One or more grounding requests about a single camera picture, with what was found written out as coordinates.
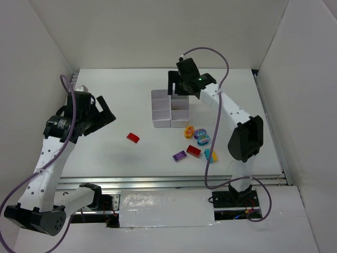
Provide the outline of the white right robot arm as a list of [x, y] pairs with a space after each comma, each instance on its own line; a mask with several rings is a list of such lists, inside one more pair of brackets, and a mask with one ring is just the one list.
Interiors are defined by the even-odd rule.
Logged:
[[210, 74], [201, 74], [192, 58], [180, 57], [175, 71], [168, 72], [168, 95], [195, 96], [224, 120], [231, 136], [227, 144], [234, 171], [228, 183], [232, 199], [242, 201], [252, 190], [252, 167], [263, 145], [263, 120], [237, 105]]

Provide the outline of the red rectangular brick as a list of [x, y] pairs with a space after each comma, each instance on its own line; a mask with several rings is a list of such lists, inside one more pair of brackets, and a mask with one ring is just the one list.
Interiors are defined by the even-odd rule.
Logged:
[[186, 149], [186, 153], [192, 155], [193, 157], [199, 158], [201, 154], [201, 150], [192, 145], [189, 145]]

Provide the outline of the small red curved brick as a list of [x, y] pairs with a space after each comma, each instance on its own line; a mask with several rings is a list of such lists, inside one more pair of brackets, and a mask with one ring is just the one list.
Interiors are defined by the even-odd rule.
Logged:
[[127, 138], [128, 140], [134, 142], [134, 143], [138, 143], [139, 140], [140, 140], [140, 138], [139, 138], [136, 134], [134, 134], [134, 133], [132, 133], [132, 132], [130, 132], [130, 133], [127, 135], [126, 138]]

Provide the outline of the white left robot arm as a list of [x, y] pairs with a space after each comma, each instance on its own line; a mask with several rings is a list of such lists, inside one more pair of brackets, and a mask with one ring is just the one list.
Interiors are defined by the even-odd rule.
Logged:
[[50, 117], [43, 132], [43, 147], [27, 188], [15, 205], [8, 205], [4, 216], [17, 226], [57, 235], [66, 218], [88, 207], [100, 210], [108, 199], [102, 188], [92, 183], [79, 187], [58, 200], [55, 193], [64, 166], [81, 136], [87, 136], [115, 121], [102, 96], [76, 91], [67, 96], [66, 105]]

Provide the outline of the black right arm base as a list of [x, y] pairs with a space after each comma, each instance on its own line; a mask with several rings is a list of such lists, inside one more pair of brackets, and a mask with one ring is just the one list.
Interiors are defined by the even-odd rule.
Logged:
[[229, 191], [213, 191], [208, 198], [209, 203], [213, 204], [214, 208], [257, 208], [260, 206], [259, 199], [255, 190], [248, 193], [246, 197], [237, 200]]

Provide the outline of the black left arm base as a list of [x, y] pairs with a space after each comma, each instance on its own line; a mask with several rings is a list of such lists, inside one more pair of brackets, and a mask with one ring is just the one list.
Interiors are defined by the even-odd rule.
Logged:
[[120, 194], [103, 194], [101, 201], [102, 209], [119, 211]]

